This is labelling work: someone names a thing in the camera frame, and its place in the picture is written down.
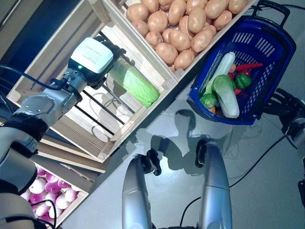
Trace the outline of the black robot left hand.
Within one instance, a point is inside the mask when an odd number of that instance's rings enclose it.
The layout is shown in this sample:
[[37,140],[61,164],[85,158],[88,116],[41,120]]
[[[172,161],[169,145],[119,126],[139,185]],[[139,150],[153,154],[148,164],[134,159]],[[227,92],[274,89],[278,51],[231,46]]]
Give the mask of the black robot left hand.
[[70,56],[64,77],[78,92],[86,86],[97,90],[106,80],[106,74],[124,54],[125,49],[101,36],[85,38]]

